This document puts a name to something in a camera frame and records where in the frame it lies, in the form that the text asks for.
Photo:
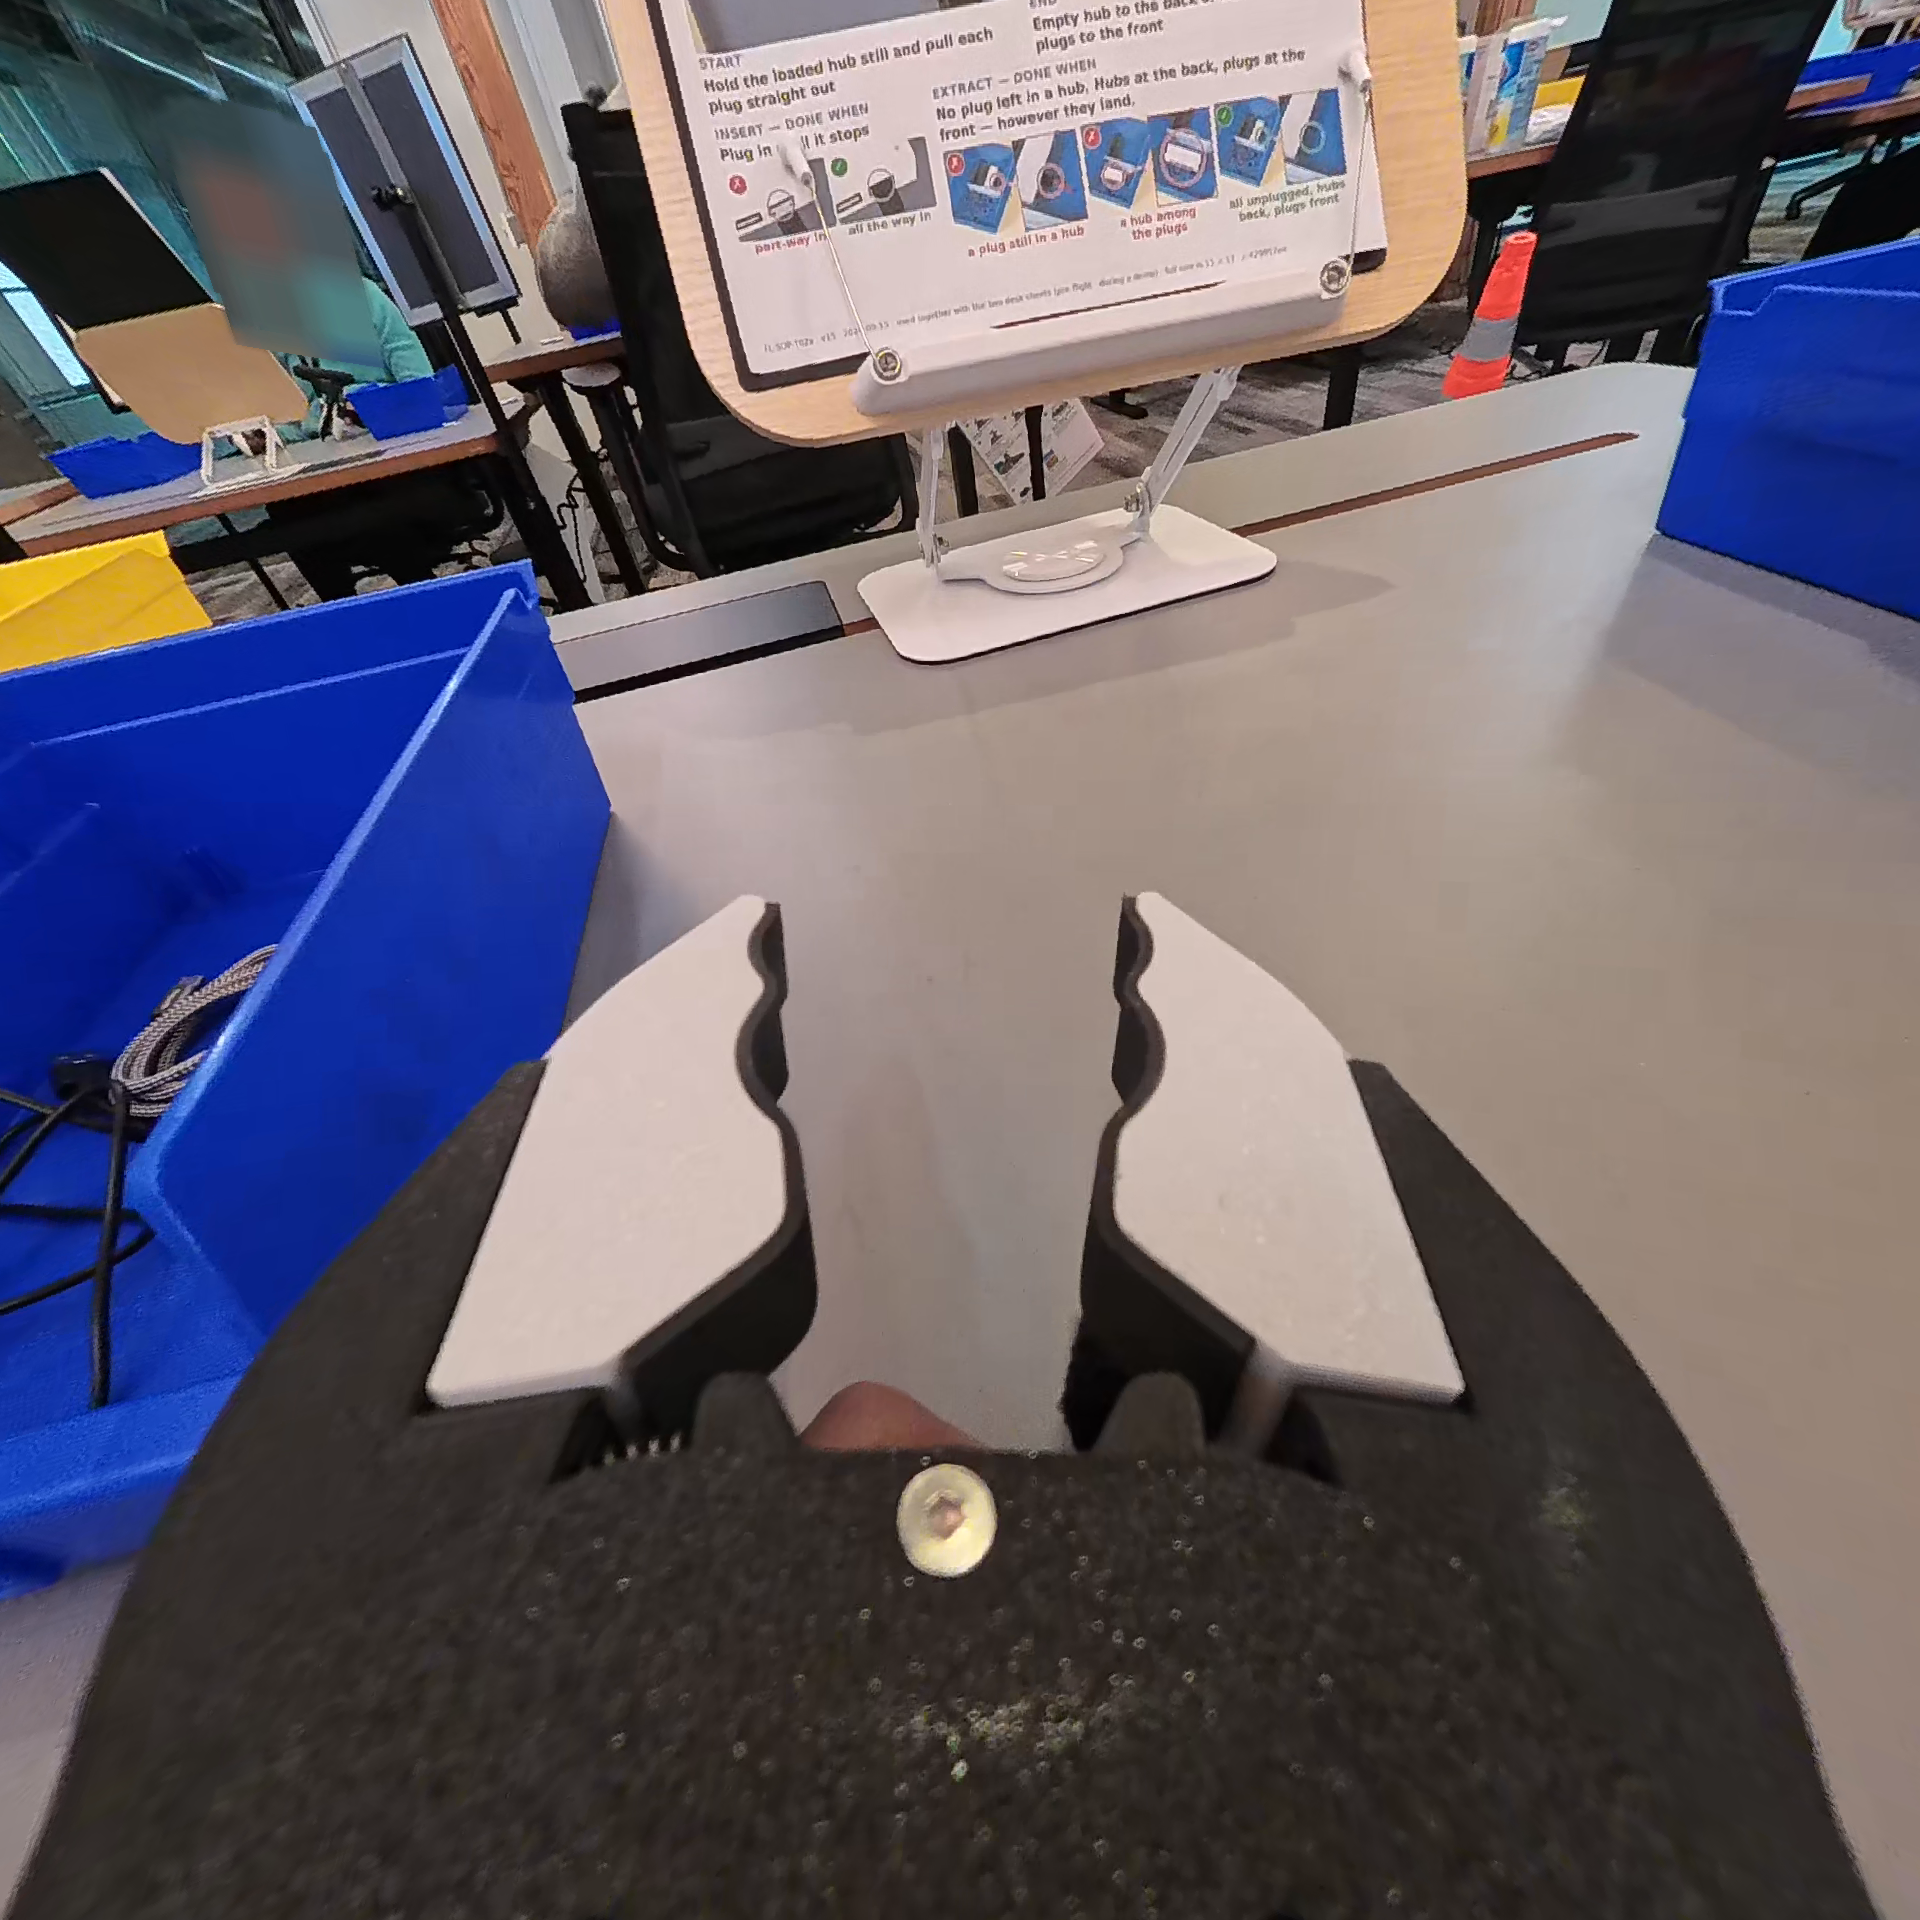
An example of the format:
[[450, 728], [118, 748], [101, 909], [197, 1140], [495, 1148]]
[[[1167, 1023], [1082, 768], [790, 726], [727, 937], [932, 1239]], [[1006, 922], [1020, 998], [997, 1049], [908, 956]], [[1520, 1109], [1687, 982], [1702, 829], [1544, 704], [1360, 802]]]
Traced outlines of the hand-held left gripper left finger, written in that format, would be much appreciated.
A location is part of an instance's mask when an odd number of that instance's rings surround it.
[[818, 1278], [783, 997], [780, 905], [737, 896], [545, 1052], [425, 1378], [438, 1408], [590, 1386], [693, 1409], [801, 1344]]

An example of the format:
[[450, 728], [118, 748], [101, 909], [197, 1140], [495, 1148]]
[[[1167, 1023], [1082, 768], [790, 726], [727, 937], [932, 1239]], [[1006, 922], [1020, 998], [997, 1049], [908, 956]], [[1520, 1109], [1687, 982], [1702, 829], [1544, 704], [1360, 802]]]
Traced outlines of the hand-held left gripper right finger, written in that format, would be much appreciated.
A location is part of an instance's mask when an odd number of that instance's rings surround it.
[[1268, 1448], [1302, 1389], [1454, 1408], [1466, 1382], [1349, 1052], [1162, 894], [1120, 900], [1114, 1113], [1095, 1149], [1062, 1423], [1184, 1381]]

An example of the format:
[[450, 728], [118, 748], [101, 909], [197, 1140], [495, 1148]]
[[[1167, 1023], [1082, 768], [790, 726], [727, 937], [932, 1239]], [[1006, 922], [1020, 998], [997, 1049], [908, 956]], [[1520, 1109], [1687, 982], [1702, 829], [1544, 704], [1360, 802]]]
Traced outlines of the blue plastic bin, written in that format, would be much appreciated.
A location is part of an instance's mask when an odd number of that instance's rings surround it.
[[438, 367], [429, 375], [398, 381], [350, 386], [345, 402], [359, 424], [382, 444], [453, 424], [470, 407], [463, 372], [456, 367]]
[[[144, 1545], [287, 1310], [560, 1033], [609, 802], [522, 564], [8, 673], [2, 742], [12, 1599]], [[57, 1070], [255, 952], [105, 1248], [97, 1096], [8, 1169]]]
[[109, 498], [200, 473], [200, 444], [172, 440], [149, 429], [53, 448], [45, 460], [84, 498]]
[[1918, 241], [1712, 282], [1657, 529], [1918, 617]]

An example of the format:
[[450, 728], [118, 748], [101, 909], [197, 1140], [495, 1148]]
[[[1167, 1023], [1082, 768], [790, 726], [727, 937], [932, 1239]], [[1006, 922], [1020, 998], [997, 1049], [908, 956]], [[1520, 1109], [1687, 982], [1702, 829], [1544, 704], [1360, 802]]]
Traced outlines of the black office chair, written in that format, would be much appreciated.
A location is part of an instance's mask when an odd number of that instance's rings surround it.
[[910, 526], [901, 437], [785, 446], [720, 402], [690, 348], [633, 114], [570, 103], [562, 126], [636, 394], [622, 482], [663, 562], [711, 578]]
[[1516, 343], [1684, 366], [1830, 2], [1613, 2], [1540, 186]]

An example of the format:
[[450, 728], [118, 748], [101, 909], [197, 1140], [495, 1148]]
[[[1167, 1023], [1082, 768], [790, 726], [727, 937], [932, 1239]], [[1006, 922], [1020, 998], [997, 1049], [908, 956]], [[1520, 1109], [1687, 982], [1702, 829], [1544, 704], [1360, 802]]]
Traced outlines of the black tripod with sheet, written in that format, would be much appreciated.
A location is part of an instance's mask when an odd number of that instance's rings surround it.
[[957, 424], [980, 485], [1013, 502], [1055, 495], [1089, 469], [1101, 433], [1080, 399], [1055, 399], [1008, 416], [982, 416]]

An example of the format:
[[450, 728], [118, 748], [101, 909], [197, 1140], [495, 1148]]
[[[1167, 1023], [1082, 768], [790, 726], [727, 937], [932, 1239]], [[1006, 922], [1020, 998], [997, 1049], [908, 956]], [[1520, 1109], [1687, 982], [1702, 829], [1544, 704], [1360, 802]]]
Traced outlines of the grey table with wooden edge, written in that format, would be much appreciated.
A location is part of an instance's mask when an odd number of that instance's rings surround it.
[[[161, 533], [180, 524], [216, 518], [221, 513], [263, 509], [278, 500], [304, 495], [341, 495], [368, 488], [373, 482], [398, 479], [447, 465], [474, 469], [508, 506], [520, 543], [534, 562], [534, 575], [545, 585], [553, 604], [582, 609], [591, 604], [584, 574], [553, 512], [526, 469], [520, 433], [538, 402], [566, 446], [566, 454], [582, 471], [582, 486], [591, 509], [607, 527], [607, 546], [617, 549], [622, 527], [602, 473], [570, 413], [562, 412], [565, 380], [570, 367], [612, 367], [622, 345], [615, 333], [584, 343], [545, 343], [510, 353], [484, 370], [484, 399], [458, 421], [410, 433], [391, 444], [360, 438], [350, 446], [301, 444], [290, 448], [271, 471], [255, 471], [229, 486], [210, 488], [193, 473], [109, 498], [76, 495], [68, 486], [29, 488], [5, 500], [5, 559], [44, 557], [118, 537]], [[517, 413], [508, 413], [497, 389], [527, 398]]]

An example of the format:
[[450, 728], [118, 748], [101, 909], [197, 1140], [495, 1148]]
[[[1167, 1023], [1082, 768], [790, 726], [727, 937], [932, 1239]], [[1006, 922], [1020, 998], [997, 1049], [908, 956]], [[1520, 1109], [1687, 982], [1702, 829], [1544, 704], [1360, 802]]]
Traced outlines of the yellow plastic bin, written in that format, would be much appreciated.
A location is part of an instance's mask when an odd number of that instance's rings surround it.
[[161, 533], [2, 564], [2, 673], [210, 624]]

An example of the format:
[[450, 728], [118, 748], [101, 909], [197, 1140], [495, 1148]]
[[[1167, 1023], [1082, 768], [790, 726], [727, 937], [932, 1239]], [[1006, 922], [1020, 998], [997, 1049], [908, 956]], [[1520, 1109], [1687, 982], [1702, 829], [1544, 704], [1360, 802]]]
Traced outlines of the orange cone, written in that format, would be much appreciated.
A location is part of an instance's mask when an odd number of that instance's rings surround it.
[[1512, 364], [1516, 336], [1529, 266], [1538, 247], [1533, 230], [1506, 237], [1478, 293], [1472, 321], [1441, 381], [1445, 399], [1500, 393]]

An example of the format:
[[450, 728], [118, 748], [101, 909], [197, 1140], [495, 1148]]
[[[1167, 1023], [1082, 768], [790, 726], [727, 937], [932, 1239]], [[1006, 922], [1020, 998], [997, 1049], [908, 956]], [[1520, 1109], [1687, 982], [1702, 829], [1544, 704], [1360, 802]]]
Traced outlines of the printed instruction sheet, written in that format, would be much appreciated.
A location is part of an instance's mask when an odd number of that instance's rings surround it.
[[884, 416], [1330, 320], [1385, 261], [1354, 2], [650, 4], [741, 384]]

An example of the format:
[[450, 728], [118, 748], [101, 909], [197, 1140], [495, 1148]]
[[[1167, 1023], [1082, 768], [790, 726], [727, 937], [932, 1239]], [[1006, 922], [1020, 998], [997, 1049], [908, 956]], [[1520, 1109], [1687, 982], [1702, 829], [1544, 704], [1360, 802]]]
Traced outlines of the black sign stand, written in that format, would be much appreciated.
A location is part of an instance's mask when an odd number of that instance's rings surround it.
[[582, 570], [536, 490], [510, 421], [468, 333], [468, 316], [502, 312], [520, 288], [456, 153], [415, 47], [383, 39], [292, 85], [298, 117], [318, 133], [365, 256], [398, 311], [431, 345], [447, 348], [468, 402], [494, 426], [490, 463], [536, 574], [562, 609], [590, 606]]

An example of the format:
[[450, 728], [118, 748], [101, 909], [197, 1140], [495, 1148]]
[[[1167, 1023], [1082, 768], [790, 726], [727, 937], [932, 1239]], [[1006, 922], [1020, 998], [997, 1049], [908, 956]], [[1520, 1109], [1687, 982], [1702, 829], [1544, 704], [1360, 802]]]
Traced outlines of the blue white supply boxes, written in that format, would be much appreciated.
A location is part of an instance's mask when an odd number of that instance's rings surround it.
[[1529, 143], [1551, 37], [1562, 24], [1561, 16], [1535, 16], [1458, 41], [1463, 136], [1472, 160]]

